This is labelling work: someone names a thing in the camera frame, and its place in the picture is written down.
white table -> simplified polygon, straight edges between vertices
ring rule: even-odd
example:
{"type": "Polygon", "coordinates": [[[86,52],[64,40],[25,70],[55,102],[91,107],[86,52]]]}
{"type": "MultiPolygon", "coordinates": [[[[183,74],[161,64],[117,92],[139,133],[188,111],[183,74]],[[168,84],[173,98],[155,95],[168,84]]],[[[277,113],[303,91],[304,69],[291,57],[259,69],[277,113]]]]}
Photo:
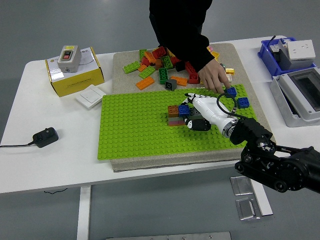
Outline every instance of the white table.
{"type": "MultiPolygon", "coordinates": [[[[242,61],[278,145],[294,148],[314,146],[320,151],[320,126],[289,128],[270,92],[271,75],[257,53],[261,37],[226,41],[232,43],[242,61]]],[[[98,87],[112,91],[114,53],[98,54],[105,83],[98,87]]],[[[67,187],[90,186],[232,166],[236,161],[212,162],[155,169],[113,172],[109,161],[98,161],[101,103],[86,109],[76,94],[58,97],[52,89],[44,60],[29,62],[12,105],[1,145],[27,144],[33,134],[54,127],[59,140],[44,147],[0,149],[0,194],[67,187]]]]}

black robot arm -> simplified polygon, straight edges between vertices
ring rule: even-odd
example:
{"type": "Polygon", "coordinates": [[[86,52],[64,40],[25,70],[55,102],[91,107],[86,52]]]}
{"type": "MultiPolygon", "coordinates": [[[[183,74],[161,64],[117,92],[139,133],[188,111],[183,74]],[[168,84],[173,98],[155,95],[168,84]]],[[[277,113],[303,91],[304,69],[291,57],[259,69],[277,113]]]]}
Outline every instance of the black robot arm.
{"type": "Polygon", "coordinates": [[[302,149],[278,146],[271,140],[272,135],[255,119],[240,118],[230,141],[235,145],[247,143],[235,169],[281,193],[302,188],[320,193],[320,153],[312,146],[302,149]],[[278,157],[275,152],[290,156],[278,157]]]}

white electrical socket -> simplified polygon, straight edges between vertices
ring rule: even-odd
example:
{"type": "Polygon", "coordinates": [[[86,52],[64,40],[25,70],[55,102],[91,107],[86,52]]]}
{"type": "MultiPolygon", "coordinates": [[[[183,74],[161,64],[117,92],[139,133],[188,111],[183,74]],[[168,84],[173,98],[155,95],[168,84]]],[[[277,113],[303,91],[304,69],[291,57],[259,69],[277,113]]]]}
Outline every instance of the white electrical socket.
{"type": "Polygon", "coordinates": [[[287,46],[291,60],[312,60],[316,58],[312,40],[289,41],[287,46]]]}

power adapter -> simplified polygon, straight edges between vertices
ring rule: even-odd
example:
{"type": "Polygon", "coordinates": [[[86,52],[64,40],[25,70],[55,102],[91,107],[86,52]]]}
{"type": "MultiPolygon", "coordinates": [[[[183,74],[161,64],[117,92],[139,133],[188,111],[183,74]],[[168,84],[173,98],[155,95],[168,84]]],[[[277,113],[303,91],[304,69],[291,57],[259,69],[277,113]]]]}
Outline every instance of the power adapter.
{"type": "Polygon", "coordinates": [[[46,128],[33,135],[33,143],[39,148],[43,148],[59,139],[56,130],[53,127],[46,128]]]}

hand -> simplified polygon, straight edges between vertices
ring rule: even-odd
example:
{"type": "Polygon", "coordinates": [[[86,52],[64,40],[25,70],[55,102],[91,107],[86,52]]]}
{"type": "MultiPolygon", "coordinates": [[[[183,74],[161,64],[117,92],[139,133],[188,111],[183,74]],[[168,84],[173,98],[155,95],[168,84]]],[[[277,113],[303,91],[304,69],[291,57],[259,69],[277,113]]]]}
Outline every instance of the hand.
{"type": "Polygon", "coordinates": [[[224,90],[221,83],[228,89],[231,87],[227,78],[225,69],[215,59],[208,62],[199,72],[199,77],[202,80],[206,89],[212,90],[215,94],[223,94],[224,90]]]}

